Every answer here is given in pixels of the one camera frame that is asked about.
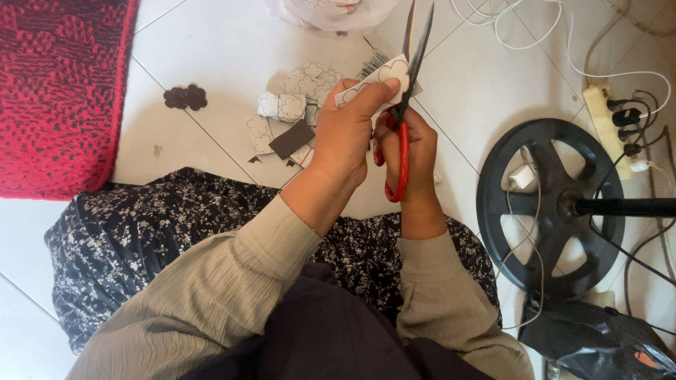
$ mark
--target scissor blade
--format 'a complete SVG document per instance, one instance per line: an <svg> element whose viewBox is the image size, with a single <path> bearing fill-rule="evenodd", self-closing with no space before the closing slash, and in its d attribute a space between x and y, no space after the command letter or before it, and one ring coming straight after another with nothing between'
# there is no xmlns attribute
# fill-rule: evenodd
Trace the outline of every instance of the scissor blade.
<svg viewBox="0 0 676 380"><path fill-rule="evenodd" d="M427 16L427 23L425 24L425 29L423 30L422 37L420 42L418 42L418 50L416 55L413 57L413 60L408 62L408 90L402 95L402 102L400 103L400 111L402 113L401 120L403 120L404 111L408 107L408 101L411 98L413 93L413 87L415 87L416 80L418 79L418 72L420 72L420 65L423 62L423 57L425 56L425 48L427 47L427 40L429 39L430 30L432 30L432 18L434 16L434 3L432 3L432 8L429 10L429 15Z"/></svg>
<svg viewBox="0 0 676 380"><path fill-rule="evenodd" d="M411 10L408 11L408 20L406 20L406 32L404 32L404 48L402 53L406 56L406 61L411 59L411 44L413 37L413 19L416 15L416 0L411 3Z"/></svg>

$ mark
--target white cable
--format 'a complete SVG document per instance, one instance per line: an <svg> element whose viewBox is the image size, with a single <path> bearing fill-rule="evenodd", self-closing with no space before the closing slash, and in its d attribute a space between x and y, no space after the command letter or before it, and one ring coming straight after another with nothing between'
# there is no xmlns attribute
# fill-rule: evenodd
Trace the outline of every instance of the white cable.
<svg viewBox="0 0 676 380"><path fill-rule="evenodd" d="M472 8L472 10L474 10L477 14L479 14L479 15L481 15L481 16L483 16L483 17L491 18L491 20L488 21L488 22L485 22L485 23L483 23L483 24L475 24L475 23L473 23L473 22L470 22L470 21L467 20L465 17L463 17L462 14L460 14L460 12L458 11L458 8L456 7L455 0L451 0L451 4L453 5L453 9L455 9L455 11L456 11L456 13L458 14L458 16L460 16L460 18L462 18L462 20L465 21L467 24L470 24L470 25L473 25L473 26L485 26L485 25L495 24L495 25L493 26L493 30L494 30L494 32L495 32L495 34L496 34L496 38L498 39L498 41L499 41L503 46L505 46L505 47L507 47L507 48L509 48L509 49L513 49L513 50L523 50L523 49L528 49L528 48L533 47L533 46L539 44L540 42L542 42L547 36L549 36L549 34L553 31L553 29L554 29L554 28L556 27L556 25L558 24L558 21L561 19L562 5L568 5L568 4L566 4L564 1L561 1L561 0L544 0L545 2L557 2L557 3L558 3L559 9L558 9L558 16L556 16L556 21L554 21L554 24L553 24L552 27L549 29L549 31L547 31L547 33L546 33L542 38L540 38L539 40L537 40L537 42L535 42L535 43L533 43L533 44L530 44L530 45L528 45L528 46L525 46L525 47L513 47L513 46L509 46L509 45L505 44L505 42L500 38L500 36L499 36L499 34L498 34L498 20L499 20L506 12L513 10L513 9L514 9L517 5L519 5L519 4L521 3L521 1L523 1L523 0L518 0L516 3L514 3L514 4L512 4L512 5L509 5L507 8L505 8L504 11L501 11L501 12L500 12L498 15L496 15L496 16L491 16L491 15L485 15L485 14L483 14L483 13L479 12L479 11L474 7L474 5L472 5L472 3L470 2L470 0L466 0L466 1L467 1L467 3L470 5L470 8ZM663 109L663 108L667 105L667 103L669 102L669 99L671 98L671 83L669 82L669 79L666 78L666 76L664 76L664 75L662 75L662 74L660 74L660 73L658 73L658 72L654 72L654 71L631 71L631 72L622 72L622 73L618 73L618 74L609 74L609 75L593 75L593 74L587 74L587 73L585 73L585 72L582 72L582 71L578 70L578 68L576 68L575 65L573 65L573 61L571 60L571 52L570 52L571 39L573 38L573 23L574 23L574 14L573 14L573 11L571 10L571 30L570 30L570 32L569 32L569 34L568 34L568 41L566 42L566 57L568 58L568 63L571 65L571 67L573 68L573 70L575 70L576 72L578 72L578 73L581 74L581 75L588 76L588 77L590 77L590 78L612 78L612 77L614 77L614 76L624 76L624 75L631 75L631 74L653 74L653 75L657 75L657 76L659 76L660 78L662 78L662 79L666 82L666 84L667 84L667 98L666 98L665 101L662 103L662 105L661 105L659 108L657 108L657 110L654 110L654 111L651 111L651 112L650 112L651 115L657 113L658 111L660 111L661 109ZM647 116L648 116L648 114L645 113L645 114L642 114L642 115L641 115L641 118L645 118L645 117L647 117Z"/></svg>
<svg viewBox="0 0 676 380"><path fill-rule="evenodd" d="M658 172L662 173L662 175L665 176L665 178L667 178L667 185L669 186L669 190L667 190L667 197L673 197L674 196L674 193L673 193L674 192L674 186L673 186L674 180L671 178L671 176L669 174L667 174L667 172L665 172L664 169L657 166L657 164L655 164L652 161L648 161L647 165L649 167L657 170Z"/></svg>
<svg viewBox="0 0 676 380"><path fill-rule="evenodd" d="M521 224L521 222L518 219L516 219L516 217L514 216L514 212L512 211L512 204L510 203L510 200L509 200L509 193L512 190L512 188L507 189L507 206L509 207L509 213L510 213L512 219L517 223L517 225L519 226L521 231L523 231L523 233L526 234L526 237L519 244L517 244L516 247L512 248L512 250L507 254L507 256L505 256L505 258L502 259L502 262L500 263L500 268L498 269L498 274L496 275L496 278L498 278L500 276L500 273L502 272L502 267L504 266L507 259L509 259L509 257L514 254L514 251L519 246L521 246L521 244L524 244L524 242L526 242L526 240L530 241L531 244L533 245L533 249L535 250L535 253L537 254L537 257L540 260L540 276L541 276L541 279L540 279L540 307L537 310L537 313L535 314L535 316L533 318L525 321L524 323L516 325L516 326L503 327L502 328L503 330L517 329L519 327L523 327L525 325L528 325L530 322L533 322L542 313L542 308L544 307L544 298L545 298L545 295L544 295L545 294L545 268L544 268L544 263L542 262L542 255L540 255L540 252L537 250L537 246L536 246L534 240L532 239L533 231L535 230L535 226L537 225L537 217L540 213L540 201L541 201L540 178L538 177L533 165L526 159L523 151L522 151L522 157L524 157L524 161L526 162L528 167L533 171L533 175L535 177L535 180L537 181L537 209L535 210L535 220L533 221L533 226L531 227L531 230L526 231L526 228L523 226L523 224Z"/></svg>

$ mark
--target power strip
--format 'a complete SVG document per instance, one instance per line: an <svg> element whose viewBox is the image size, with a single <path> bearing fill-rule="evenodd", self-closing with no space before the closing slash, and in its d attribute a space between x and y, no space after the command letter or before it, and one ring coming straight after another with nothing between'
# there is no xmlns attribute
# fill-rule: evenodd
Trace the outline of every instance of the power strip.
<svg viewBox="0 0 676 380"><path fill-rule="evenodd" d="M601 146L608 152L610 159L615 162L624 153L625 144L617 137L619 129L612 123L612 112L606 105L610 97L610 86L607 84L601 86L592 85L582 91L582 95L587 102L587 108L589 109L591 120L594 122L596 134L599 140L601 140ZM624 157L617 163L616 169L620 179L630 179L633 177L633 172L629 169L629 158L627 157Z"/></svg>

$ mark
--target scissors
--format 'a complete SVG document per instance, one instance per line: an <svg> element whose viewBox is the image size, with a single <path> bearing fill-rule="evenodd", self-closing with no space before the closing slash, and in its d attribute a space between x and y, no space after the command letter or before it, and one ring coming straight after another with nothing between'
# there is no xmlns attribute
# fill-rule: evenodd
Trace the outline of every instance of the scissors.
<svg viewBox="0 0 676 380"><path fill-rule="evenodd" d="M410 59L411 55L411 34L413 31L413 18L415 16L416 1L413 0L411 4L411 10L408 12L408 21L406 22L406 32L404 33L404 55L406 60L409 62L408 66L408 78L409 78L409 87L406 92L402 94L402 102L390 108L390 115L387 117L386 126L390 130L395 131L399 135L399 185L397 186L397 191L392 192L392 189L389 188L387 181L385 181L385 196L390 202L396 203L404 197L406 194L406 186L408 185L408 169L409 169L409 144L408 144L408 124L404 121L404 112L408 108L408 101L413 94L413 88L416 84L416 79L418 78L418 72L420 71L420 65L423 62L423 56L425 55L425 47L427 46L427 40L429 39L429 32L432 29L432 16L434 14L434 3L429 10L429 15L427 16L427 23L425 24L425 29L423 31L422 37L418 42L418 50L416 55L413 57L413 60ZM382 166L385 163L385 157L383 156L382 150L374 147L373 149L373 161L376 166Z"/></svg>

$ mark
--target black flower cutout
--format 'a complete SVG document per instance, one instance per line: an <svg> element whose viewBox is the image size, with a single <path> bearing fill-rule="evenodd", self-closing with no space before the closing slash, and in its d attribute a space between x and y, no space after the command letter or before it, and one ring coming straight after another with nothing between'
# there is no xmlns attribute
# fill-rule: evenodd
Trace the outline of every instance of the black flower cutout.
<svg viewBox="0 0 676 380"><path fill-rule="evenodd" d="M174 87L169 91L164 91L164 104L169 108L178 108L184 110L190 107L197 111L207 106L207 93L196 85L189 85L187 89Z"/></svg>

